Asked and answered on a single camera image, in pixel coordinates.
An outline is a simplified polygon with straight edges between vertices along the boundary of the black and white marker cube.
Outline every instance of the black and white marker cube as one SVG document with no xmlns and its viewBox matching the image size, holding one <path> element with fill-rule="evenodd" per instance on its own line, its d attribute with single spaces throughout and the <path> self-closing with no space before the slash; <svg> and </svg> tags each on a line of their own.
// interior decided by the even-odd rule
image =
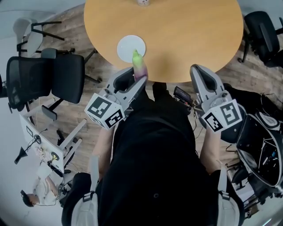
<svg viewBox="0 0 283 226">
<path fill-rule="evenodd" d="M 125 118 L 121 105 L 98 94 L 92 96 L 84 111 L 92 121 L 106 129 L 112 128 Z"/>
<path fill-rule="evenodd" d="M 242 116 L 234 99 L 209 109 L 202 119 L 214 132 L 221 132 L 241 122 Z"/>
</svg>

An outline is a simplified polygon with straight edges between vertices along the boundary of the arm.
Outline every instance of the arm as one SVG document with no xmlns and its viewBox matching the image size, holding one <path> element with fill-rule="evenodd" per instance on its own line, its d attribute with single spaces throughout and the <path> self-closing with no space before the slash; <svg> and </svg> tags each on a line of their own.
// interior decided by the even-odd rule
<svg viewBox="0 0 283 226">
<path fill-rule="evenodd" d="M 110 166 L 112 143 L 115 127 L 110 130 L 101 128 L 97 143 L 93 149 L 92 154 L 98 156 L 99 180 L 105 175 Z"/>
<path fill-rule="evenodd" d="M 50 185 L 50 188 L 51 188 L 51 191 L 53 192 L 53 194 L 55 196 L 59 196 L 58 189 L 56 188 L 54 182 L 50 179 L 49 176 L 46 178 L 46 182 Z"/>
<path fill-rule="evenodd" d="M 220 165 L 220 138 L 221 133 L 213 133 L 207 126 L 202 151 L 200 153 L 200 161 L 207 169 L 209 174 L 221 169 Z"/>
</svg>

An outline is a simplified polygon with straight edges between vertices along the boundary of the wooden floor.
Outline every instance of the wooden floor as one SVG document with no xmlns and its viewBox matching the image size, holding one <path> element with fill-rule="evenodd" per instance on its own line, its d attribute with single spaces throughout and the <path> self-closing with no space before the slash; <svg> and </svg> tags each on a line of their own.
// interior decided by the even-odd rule
<svg viewBox="0 0 283 226">
<path fill-rule="evenodd" d="M 46 32 L 64 37 L 65 41 L 60 41 L 51 37 L 45 37 L 41 49 L 47 47 L 52 47 L 59 50 L 75 48 L 76 54 L 86 57 L 92 51 L 93 45 L 89 41 L 89 38 L 86 34 L 83 12 L 84 5 L 81 5 L 55 17 L 54 21 L 62 21 L 62 24 L 47 26 L 44 28 L 44 30 Z M 269 96 L 270 99 L 274 101 L 279 108 L 282 108 L 280 100 L 283 100 L 283 69 L 265 67 L 259 58 L 253 55 L 252 52 L 249 52 L 247 60 L 244 64 L 238 63 L 237 58 L 242 56 L 243 48 L 244 47 L 242 44 L 233 59 L 223 69 L 218 71 L 217 74 L 220 76 L 223 83 L 230 83 L 234 88 L 254 91 L 257 93 L 274 93 L 275 95 Z M 56 108 L 58 120 L 52 124 L 48 131 L 44 132 L 47 137 L 56 143 L 56 129 L 59 128 L 65 134 L 68 134 L 79 122 L 82 121 L 82 119 L 86 118 L 88 120 L 86 126 L 84 126 L 84 128 L 78 134 L 78 137 L 82 138 L 83 142 L 75 153 L 75 157 L 71 162 L 74 165 L 70 165 L 71 169 L 79 171 L 87 169 L 89 156 L 95 143 L 97 142 L 100 127 L 88 118 L 88 116 L 84 113 L 84 109 L 93 93 L 98 93 L 106 84 L 109 76 L 117 71 L 117 68 L 108 63 L 101 55 L 95 54 L 86 64 L 86 74 L 93 78 L 101 77 L 103 82 L 94 86 L 93 83 L 85 81 L 84 92 L 80 103 L 75 105 L 68 102 L 62 102 L 62 104 Z M 191 94 L 193 98 L 196 97 L 191 82 L 167 84 L 168 90 L 171 94 L 173 93 L 176 85 Z M 148 82 L 146 90 L 150 98 L 153 98 L 152 82 Z M 40 100 L 37 100 L 31 104 L 31 108 L 37 106 L 39 101 L 40 103 L 43 103 L 50 97 L 52 97 L 52 95 L 47 98 L 40 98 Z M 34 116 L 34 120 L 35 123 L 37 122 L 39 129 L 47 122 L 46 117 L 41 113 L 39 113 L 37 116 Z M 192 114 L 189 116 L 189 120 L 194 127 L 195 123 Z M 198 121 L 196 122 L 197 128 L 195 130 L 195 137 L 198 137 L 196 139 L 196 150 L 200 152 L 203 144 L 205 129 L 202 130 L 200 123 Z M 225 152 L 225 148 L 227 146 L 228 144 L 225 142 L 221 143 L 221 160 L 224 163 L 231 162 L 233 159 L 237 159 L 236 154 Z"/>
</svg>

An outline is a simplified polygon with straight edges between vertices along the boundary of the mesh chair back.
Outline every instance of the mesh chair back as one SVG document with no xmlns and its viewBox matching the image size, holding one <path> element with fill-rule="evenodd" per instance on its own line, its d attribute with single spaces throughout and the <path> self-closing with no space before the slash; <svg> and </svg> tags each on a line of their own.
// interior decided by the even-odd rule
<svg viewBox="0 0 283 226">
<path fill-rule="evenodd" d="M 48 96 L 52 84 L 52 59 L 13 56 L 7 64 L 7 94 L 11 107 Z"/>
<path fill-rule="evenodd" d="M 273 23 L 266 12 L 256 11 L 245 16 L 245 22 L 249 29 L 250 35 L 255 43 L 256 52 L 261 61 L 266 62 L 272 58 L 280 49 L 279 40 L 277 38 L 276 30 Z M 268 50 L 267 44 L 264 41 L 260 24 L 263 24 L 268 38 L 272 45 L 272 51 Z"/>
</svg>

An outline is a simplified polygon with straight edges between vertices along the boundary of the chair wheel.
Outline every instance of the chair wheel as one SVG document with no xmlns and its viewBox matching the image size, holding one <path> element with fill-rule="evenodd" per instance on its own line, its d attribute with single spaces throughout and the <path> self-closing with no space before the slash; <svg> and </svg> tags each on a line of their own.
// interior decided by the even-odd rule
<svg viewBox="0 0 283 226">
<path fill-rule="evenodd" d="M 243 60 L 241 58 L 238 58 L 237 60 L 238 60 L 239 63 L 241 63 L 241 64 L 243 63 Z"/>
</svg>

